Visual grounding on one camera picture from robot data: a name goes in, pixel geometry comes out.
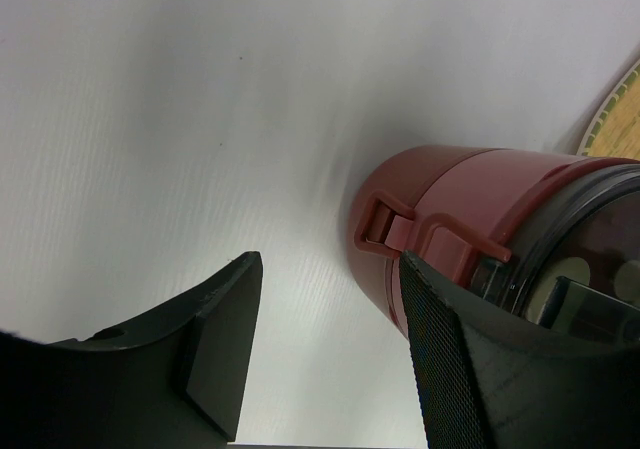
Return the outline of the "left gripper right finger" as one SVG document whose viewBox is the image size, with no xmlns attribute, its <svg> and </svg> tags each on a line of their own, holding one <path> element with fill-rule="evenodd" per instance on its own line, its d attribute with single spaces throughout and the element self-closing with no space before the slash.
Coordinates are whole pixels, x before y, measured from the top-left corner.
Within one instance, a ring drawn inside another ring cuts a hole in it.
<svg viewBox="0 0 640 449">
<path fill-rule="evenodd" d="M 419 256 L 399 264 L 432 448 L 635 448 L 639 348 L 532 324 L 454 284 Z"/>
</svg>

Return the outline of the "grey lid with handle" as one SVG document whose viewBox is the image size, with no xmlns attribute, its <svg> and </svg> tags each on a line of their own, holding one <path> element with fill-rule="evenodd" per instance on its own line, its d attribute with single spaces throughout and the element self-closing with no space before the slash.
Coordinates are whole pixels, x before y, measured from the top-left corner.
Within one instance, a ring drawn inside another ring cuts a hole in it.
<svg viewBox="0 0 640 449">
<path fill-rule="evenodd" d="M 626 345 L 639 339 L 635 307 L 590 285 L 589 233 L 597 212 L 639 193 L 639 166 L 613 166 L 570 184 L 536 211 L 511 240 L 516 259 L 494 268 L 480 293 L 534 324 L 590 341 Z"/>
</svg>

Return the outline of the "dark red lid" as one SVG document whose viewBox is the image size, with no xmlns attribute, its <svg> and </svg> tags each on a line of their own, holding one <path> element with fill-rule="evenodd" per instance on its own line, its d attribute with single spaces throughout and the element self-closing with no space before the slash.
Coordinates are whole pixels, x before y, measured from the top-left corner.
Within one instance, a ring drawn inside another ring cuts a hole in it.
<svg viewBox="0 0 640 449">
<path fill-rule="evenodd" d="M 639 306 L 639 193 L 613 201 L 597 212 L 589 233 L 590 285 Z"/>
</svg>

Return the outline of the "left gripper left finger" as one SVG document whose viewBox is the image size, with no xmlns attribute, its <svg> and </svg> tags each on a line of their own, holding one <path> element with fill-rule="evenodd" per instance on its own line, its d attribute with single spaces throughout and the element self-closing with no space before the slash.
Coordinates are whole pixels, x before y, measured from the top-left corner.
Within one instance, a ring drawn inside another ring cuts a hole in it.
<svg viewBox="0 0 640 449">
<path fill-rule="evenodd" d="M 223 448 L 236 438 L 263 265 L 209 279 L 86 340 L 1 336 L 5 448 Z"/>
</svg>

